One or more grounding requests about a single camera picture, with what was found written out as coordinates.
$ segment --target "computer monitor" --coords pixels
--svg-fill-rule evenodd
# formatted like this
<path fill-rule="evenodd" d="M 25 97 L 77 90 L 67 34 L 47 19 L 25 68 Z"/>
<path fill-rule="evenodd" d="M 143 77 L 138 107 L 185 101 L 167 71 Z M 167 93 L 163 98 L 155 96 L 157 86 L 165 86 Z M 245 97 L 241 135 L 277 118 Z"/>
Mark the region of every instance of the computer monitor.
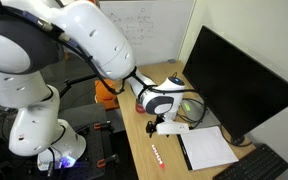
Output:
<path fill-rule="evenodd" d="M 288 107 L 288 82 L 206 26 L 183 74 L 234 140 Z"/>

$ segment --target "wooden desk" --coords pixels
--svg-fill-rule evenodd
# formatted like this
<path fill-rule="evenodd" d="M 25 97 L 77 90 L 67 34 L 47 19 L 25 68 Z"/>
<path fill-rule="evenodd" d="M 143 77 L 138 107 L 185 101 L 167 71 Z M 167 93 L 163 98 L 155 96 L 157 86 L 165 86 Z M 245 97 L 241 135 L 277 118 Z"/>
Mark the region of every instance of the wooden desk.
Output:
<path fill-rule="evenodd" d="M 186 89 L 191 89 L 192 86 L 182 75 L 184 65 L 178 61 L 176 63 L 160 63 L 149 66 L 140 67 L 140 71 L 153 79 L 159 85 L 162 84 L 168 76 L 177 72 L 177 77 L 183 80 L 186 84 Z M 116 88 L 120 87 L 120 82 L 117 82 Z M 184 97 L 198 97 L 195 93 L 184 93 Z M 154 115 L 139 114 L 135 110 L 135 96 L 130 90 L 128 84 L 125 85 L 125 92 L 118 95 L 127 137 L 130 143 L 133 159 L 135 162 L 137 174 L 140 180 L 152 179 L 212 179 L 214 175 L 221 172 L 228 165 L 212 167 L 202 170 L 188 171 L 184 161 L 179 142 L 175 135 L 166 136 L 153 134 L 152 138 L 145 131 L 148 121 L 155 121 Z M 153 154 L 151 145 L 154 144 L 165 164 L 165 168 L 159 167 L 155 155 Z M 243 157 L 255 147 L 253 145 L 237 148 L 232 147 L 235 155 L 238 158 Z"/>

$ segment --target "pen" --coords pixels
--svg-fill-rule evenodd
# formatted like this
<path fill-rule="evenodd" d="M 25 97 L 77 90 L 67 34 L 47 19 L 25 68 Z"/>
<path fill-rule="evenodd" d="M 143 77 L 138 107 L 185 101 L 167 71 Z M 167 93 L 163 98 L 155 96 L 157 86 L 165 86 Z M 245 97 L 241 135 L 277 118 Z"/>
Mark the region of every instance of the pen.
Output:
<path fill-rule="evenodd" d="M 156 149 L 156 147 L 155 147 L 154 144 L 152 145 L 152 149 L 153 149 L 153 152 L 154 152 L 154 154 L 155 154 L 155 156 L 156 156 L 156 159 L 157 159 L 158 163 L 160 164 L 160 167 L 161 167 L 161 168 L 164 168 L 164 163 L 163 163 L 163 161 L 162 161 L 162 158 L 161 158 L 161 156 L 158 154 L 158 151 L 157 151 L 157 149 Z"/>

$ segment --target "keyboard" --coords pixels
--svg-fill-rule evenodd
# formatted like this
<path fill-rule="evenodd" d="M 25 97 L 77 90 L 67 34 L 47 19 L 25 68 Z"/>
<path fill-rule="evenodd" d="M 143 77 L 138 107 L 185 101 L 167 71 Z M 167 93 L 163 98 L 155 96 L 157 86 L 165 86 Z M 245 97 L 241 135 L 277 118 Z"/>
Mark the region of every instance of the keyboard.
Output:
<path fill-rule="evenodd" d="M 274 180 L 288 169 L 288 163 L 263 144 L 231 164 L 213 180 Z"/>

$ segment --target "white wall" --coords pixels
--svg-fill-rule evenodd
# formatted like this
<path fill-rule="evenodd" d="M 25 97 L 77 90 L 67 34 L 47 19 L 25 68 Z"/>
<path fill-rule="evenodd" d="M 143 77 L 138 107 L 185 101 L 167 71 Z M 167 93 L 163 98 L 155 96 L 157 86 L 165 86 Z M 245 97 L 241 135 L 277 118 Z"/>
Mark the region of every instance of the white wall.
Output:
<path fill-rule="evenodd" d="M 288 80 L 287 0 L 196 0 L 180 53 L 184 63 L 202 25 Z M 288 108 L 253 130 L 248 137 L 270 145 L 288 161 Z M 288 180 L 288 170 L 282 179 Z"/>

